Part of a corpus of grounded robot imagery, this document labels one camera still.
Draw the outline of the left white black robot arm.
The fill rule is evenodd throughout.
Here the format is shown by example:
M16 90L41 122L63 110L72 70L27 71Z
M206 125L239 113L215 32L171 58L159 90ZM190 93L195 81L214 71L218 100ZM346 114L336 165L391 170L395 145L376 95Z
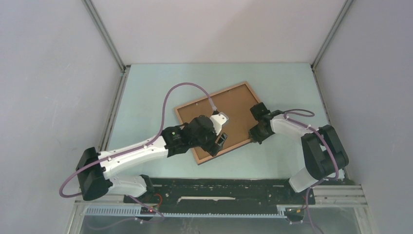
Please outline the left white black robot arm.
M142 203L152 201L154 190L147 175L126 176L126 171L139 164L201 148L216 156L224 146L227 134L222 131L229 118L222 112L210 117L198 116L190 123L167 127L160 136L128 147L98 152L94 147L83 152L77 165L77 179L85 201L106 194L131 195Z

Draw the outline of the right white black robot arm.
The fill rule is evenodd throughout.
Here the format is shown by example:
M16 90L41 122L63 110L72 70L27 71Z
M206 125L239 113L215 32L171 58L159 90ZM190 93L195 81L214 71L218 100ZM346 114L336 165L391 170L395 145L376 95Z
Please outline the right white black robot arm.
M328 179L338 179L339 172L349 164L347 153L331 125L315 128L292 118L292 115L313 117L305 109L271 112L262 103L250 108L257 125L249 130L253 142L261 144L274 134L288 136L302 146L305 166L287 181L283 191L286 202L295 204L303 191Z

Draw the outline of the right corner aluminium profile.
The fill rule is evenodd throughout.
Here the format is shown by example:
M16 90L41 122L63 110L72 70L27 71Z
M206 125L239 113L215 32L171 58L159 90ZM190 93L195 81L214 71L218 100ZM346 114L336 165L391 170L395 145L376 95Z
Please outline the right corner aluminium profile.
M347 16L350 8L354 4L355 0L345 0L343 6L341 7L336 19L333 22L333 25L331 26L330 30L328 31L327 36L325 37L320 49L318 50L312 64L311 68L312 71L315 72L319 63L321 62L325 52L328 50L335 34L339 30L342 22L344 21L345 17Z

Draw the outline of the corner aluminium profile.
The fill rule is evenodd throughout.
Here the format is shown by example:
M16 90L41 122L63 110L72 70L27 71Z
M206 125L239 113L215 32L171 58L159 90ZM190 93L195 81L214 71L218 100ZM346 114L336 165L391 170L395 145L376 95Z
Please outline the corner aluminium profile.
M104 21L102 20L95 4L93 3L92 0L82 0L82 3L84 4L88 14L90 15L92 22L96 26L99 34L101 35L103 41L105 42L107 48L109 49L112 57L114 58L117 66L120 68L121 72L124 72L126 70L126 65L123 62L105 24Z
M333 25L331 26L330 30L328 31L327 36L325 37L320 49L318 50L312 64L311 68L312 71L315 72L319 63L321 62L325 52L328 50L335 34L339 30L342 22L344 21L345 17L347 16L350 8L354 4L355 0L345 0L343 6L341 7L336 19L333 22Z

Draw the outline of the left corner aluminium profile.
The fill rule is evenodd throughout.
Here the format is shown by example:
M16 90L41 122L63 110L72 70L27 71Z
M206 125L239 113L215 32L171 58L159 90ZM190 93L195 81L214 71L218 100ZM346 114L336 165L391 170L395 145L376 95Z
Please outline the left corner aluminium profile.
M117 66L120 68L121 72L124 72L126 70L126 65L123 62L105 24L104 21L102 20L95 4L93 3L92 0L82 0L82 3L84 4L88 14L90 15L92 22L96 26L99 34L101 35L103 41L105 42L107 48L109 49L112 57L114 58Z

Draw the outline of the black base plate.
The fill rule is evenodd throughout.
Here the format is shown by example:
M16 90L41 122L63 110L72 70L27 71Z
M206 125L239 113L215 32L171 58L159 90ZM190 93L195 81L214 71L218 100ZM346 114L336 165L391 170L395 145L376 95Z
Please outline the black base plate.
M315 204L314 193L293 193L286 179L151 178L137 200L164 215L277 215L281 207Z

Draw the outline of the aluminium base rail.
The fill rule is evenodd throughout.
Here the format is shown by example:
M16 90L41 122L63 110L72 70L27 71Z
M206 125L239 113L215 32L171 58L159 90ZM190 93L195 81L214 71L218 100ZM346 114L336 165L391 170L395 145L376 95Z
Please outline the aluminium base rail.
M69 233L78 233L85 216L115 216L122 221L182 218L281 218L298 223L316 219L315 209L350 209L361 234L370 234L368 205L362 188L345 181L325 182L309 193L291 193L280 179L156 178L146 207L123 195L92 202L76 200Z

